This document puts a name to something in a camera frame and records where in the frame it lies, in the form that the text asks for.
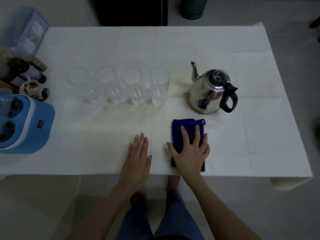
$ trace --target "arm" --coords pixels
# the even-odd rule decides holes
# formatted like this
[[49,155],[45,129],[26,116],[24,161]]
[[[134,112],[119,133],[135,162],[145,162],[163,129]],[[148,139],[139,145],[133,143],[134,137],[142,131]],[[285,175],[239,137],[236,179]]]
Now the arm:
[[210,153],[208,135],[204,134],[202,145],[199,146],[198,125],[195,127],[192,145],[190,145],[188,133],[183,126],[181,126],[181,132],[183,136],[182,152],[177,153],[169,142],[167,146],[183,179],[197,197],[214,238],[217,240],[261,239],[219,199],[200,175],[201,166]]
[[104,240],[122,206],[141,189],[148,176],[152,156],[147,157],[149,141],[144,134],[136,135],[129,144],[127,157],[120,173],[119,183],[104,198],[96,210],[89,214],[66,240]]

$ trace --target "black label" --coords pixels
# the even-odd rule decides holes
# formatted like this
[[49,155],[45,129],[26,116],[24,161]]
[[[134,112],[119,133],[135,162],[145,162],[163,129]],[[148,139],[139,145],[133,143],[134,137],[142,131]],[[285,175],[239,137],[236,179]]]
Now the black label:
[[38,128],[42,128],[42,126],[43,126],[43,121],[42,120],[39,120],[39,122],[38,122]]

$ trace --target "finger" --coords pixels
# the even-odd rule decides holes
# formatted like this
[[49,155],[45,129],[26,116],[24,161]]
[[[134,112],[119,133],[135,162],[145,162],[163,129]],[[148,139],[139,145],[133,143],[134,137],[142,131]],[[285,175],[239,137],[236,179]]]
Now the finger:
[[139,140],[138,145],[137,145],[137,149],[134,152],[134,158],[140,159],[140,154],[141,154],[143,143],[144,143],[144,134],[141,133],[140,140]]
[[181,126],[181,133],[182,133],[182,138],[183,138],[183,145],[190,145],[189,141],[189,135],[184,126]]
[[131,154],[130,154],[129,159],[133,159],[134,153],[136,152],[136,149],[137,149],[138,142],[139,142],[139,135],[136,135],[136,137],[134,138],[134,142],[132,145]]
[[149,173],[150,173],[150,167],[151,167],[151,159],[152,159],[152,155],[149,155],[146,158],[146,167],[144,169],[144,179],[147,180]]
[[167,142],[167,147],[168,147],[168,150],[169,150],[171,156],[173,158],[177,158],[179,153],[177,153],[176,149],[174,149],[174,146],[172,145],[172,143]]
[[195,133],[194,133],[194,140],[193,140],[193,144],[195,147],[199,147],[199,143],[200,143],[200,127],[199,125],[195,126]]
[[204,153],[206,148],[207,148],[207,145],[208,145],[208,134],[205,133],[203,135],[203,140],[202,140],[202,144],[201,146],[199,147],[200,148],[200,152]]
[[141,149],[141,154],[140,154],[140,158],[142,158],[143,160],[145,160],[147,157],[148,147],[149,147],[149,140],[148,140],[148,137],[145,137],[144,143]]
[[209,154],[210,154],[210,146],[208,144],[202,155],[204,156],[204,159],[206,159],[209,156]]
[[128,160],[128,159],[129,159],[129,157],[130,157],[130,153],[131,153],[131,150],[132,150],[132,143],[129,143],[128,153],[127,153],[126,160]]

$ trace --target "table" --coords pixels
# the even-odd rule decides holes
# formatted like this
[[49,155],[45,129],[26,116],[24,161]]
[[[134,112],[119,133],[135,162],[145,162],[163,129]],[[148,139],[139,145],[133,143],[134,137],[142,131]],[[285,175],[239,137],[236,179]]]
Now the table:
[[[150,174],[175,174],[166,142],[173,119],[205,119],[211,153],[207,176],[272,177],[293,187],[312,172],[263,26],[213,27],[51,27],[37,56],[48,65],[48,103],[56,110],[48,143],[30,155],[2,155],[3,174],[115,174],[127,145],[140,132],[149,138]],[[198,72],[225,70],[238,87],[232,113],[193,111],[187,102],[192,85],[190,61]],[[113,66],[170,69],[169,99],[151,104],[95,107],[67,86],[74,66],[91,74]]]

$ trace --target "person's left hand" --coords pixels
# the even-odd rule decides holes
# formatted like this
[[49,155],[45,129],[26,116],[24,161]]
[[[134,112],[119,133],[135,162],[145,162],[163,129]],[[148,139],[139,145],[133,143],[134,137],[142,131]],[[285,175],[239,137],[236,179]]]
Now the person's left hand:
[[136,135],[133,144],[129,144],[128,154],[122,166],[118,186],[131,197],[142,189],[150,171],[152,155],[147,157],[149,141],[141,133]]

